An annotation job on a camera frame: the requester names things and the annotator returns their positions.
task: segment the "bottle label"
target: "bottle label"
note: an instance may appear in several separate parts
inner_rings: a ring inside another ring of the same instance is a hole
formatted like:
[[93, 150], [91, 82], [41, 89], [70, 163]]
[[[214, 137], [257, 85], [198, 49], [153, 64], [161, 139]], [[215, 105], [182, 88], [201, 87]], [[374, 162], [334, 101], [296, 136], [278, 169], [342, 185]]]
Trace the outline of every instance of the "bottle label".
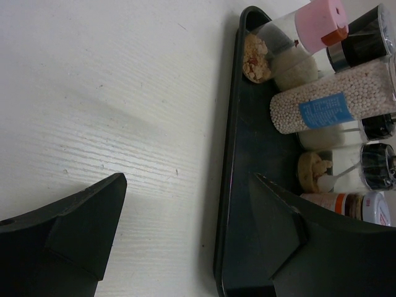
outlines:
[[310, 129], [333, 126], [354, 121], [348, 110], [344, 93], [300, 103], [299, 112]]
[[323, 194], [302, 194], [300, 197], [311, 201], [325, 209], [345, 215], [346, 194], [323, 193]]

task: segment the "black plastic tray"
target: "black plastic tray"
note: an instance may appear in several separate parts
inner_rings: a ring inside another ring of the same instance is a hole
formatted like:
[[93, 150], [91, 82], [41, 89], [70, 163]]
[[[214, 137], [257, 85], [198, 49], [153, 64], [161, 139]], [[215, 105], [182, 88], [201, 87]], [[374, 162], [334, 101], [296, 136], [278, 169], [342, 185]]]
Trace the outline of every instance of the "black plastic tray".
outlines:
[[302, 193], [295, 168], [303, 149], [295, 134], [280, 134], [270, 119], [270, 100], [278, 89], [272, 81], [254, 84], [242, 73], [246, 32], [268, 21], [262, 10], [248, 7], [236, 34], [213, 263], [221, 297], [276, 296], [262, 264], [265, 251], [252, 216], [249, 173], [261, 173], [295, 194]]

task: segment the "white wood grain surface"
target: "white wood grain surface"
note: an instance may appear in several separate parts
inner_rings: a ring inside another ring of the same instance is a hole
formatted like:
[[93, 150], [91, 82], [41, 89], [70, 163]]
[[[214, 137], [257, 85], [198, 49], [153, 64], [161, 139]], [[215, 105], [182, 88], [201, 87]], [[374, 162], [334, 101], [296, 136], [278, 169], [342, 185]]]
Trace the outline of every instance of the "white wood grain surface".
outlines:
[[216, 296], [239, 15], [308, 0], [0, 4], [0, 220], [114, 173], [127, 196], [97, 296]]

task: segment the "pink lid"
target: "pink lid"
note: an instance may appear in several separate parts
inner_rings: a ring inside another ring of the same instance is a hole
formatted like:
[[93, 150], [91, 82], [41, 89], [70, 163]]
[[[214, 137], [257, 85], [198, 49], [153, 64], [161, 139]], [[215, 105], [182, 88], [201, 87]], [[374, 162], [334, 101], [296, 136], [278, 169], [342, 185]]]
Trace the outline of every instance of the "pink lid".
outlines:
[[296, 29], [303, 46], [314, 54], [348, 36], [347, 14], [341, 0], [313, 0], [296, 11]]

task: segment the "small white spoon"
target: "small white spoon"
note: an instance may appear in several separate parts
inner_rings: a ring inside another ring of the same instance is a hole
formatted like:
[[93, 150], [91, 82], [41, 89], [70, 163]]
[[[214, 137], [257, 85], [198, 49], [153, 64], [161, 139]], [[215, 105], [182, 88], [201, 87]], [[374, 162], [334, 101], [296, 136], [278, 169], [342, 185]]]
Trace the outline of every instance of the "small white spoon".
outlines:
[[341, 172], [338, 175], [322, 175], [317, 180], [317, 186], [319, 187], [320, 192], [321, 193], [330, 192], [334, 188], [335, 183], [341, 176], [348, 174], [349, 172], [353, 171], [354, 169], [356, 169], [359, 166], [360, 166], [360, 163], [353, 165], [352, 167], [348, 168], [347, 170]]

